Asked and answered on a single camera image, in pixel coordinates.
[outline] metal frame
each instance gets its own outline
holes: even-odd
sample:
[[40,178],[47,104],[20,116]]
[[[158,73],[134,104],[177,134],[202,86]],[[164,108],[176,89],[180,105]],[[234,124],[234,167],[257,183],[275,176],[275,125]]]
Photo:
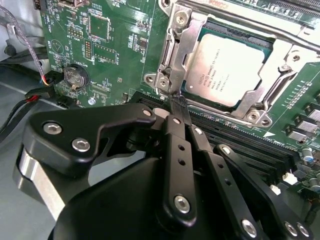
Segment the metal frame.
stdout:
[[320,61],[320,46],[313,43],[316,41],[313,30],[299,24],[223,0],[174,0],[169,3],[159,0],[158,4],[169,16],[169,24],[158,70],[146,74],[144,81],[164,97],[181,92],[200,31],[207,21],[274,39],[273,51],[258,72],[260,84],[256,89],[248,90],[235,109],[223,111],[187,99],[190,108],[207,114],[241,125],[269,127],[272,119],[268,111],[290,81],[306,63]]

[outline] connector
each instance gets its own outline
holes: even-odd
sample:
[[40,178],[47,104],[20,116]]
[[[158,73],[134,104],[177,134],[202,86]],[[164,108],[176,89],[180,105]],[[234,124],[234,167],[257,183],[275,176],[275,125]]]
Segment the connector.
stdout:
[[298,182],[298,179],[292,173],[287,172],[285,175],[282,176],[283,181],[290,185],[294,185]]
[[46,86],[46,87],[40,87],[35,88],[30,91],[28,91],[24,96],[26,99],[31,98],[32,96],[38,96],[42,99],[49,99],[55,96],[55,89],[53,86]]

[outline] cpu socket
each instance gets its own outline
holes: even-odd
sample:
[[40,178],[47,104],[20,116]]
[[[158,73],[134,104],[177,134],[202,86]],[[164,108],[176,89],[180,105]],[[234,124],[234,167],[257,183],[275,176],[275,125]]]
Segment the cpu socket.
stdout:
[[196,113],[269,127],[274,102],[320,61],[314,30],[297,23],[223,0],[158,4],[169,24],[158,70],[144,81],[164,98],[184,95]]

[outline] red wire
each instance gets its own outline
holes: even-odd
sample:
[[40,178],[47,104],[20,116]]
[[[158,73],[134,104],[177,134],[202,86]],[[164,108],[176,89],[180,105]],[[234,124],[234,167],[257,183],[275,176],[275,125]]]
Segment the red wire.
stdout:
[[26,101],[27,102],[33,102],[33,101],[37,101],[38,99],[39,99],[39,96],[34,95],[34,96],[28,98]]

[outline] black ram slot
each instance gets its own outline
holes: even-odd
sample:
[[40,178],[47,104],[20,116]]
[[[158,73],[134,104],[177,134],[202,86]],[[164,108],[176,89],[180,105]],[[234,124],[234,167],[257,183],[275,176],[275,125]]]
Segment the black ram slot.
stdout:
[[[142,103],[150,108],[161,108],[163,102],[136,92],[131,103]],[[300,162],[299,153],[275,145],[249,135],[245,132],[225,126],[219,122],[190,113],[191,121],[201,128],[207,136],[210,145],[229,145],[243,161],[253,169],[268,185],[278,184],[286,172],[294,172],[296,163]]]
[[277,0],[274,4],[299,13],[320,17],[320,3],[315,0]]

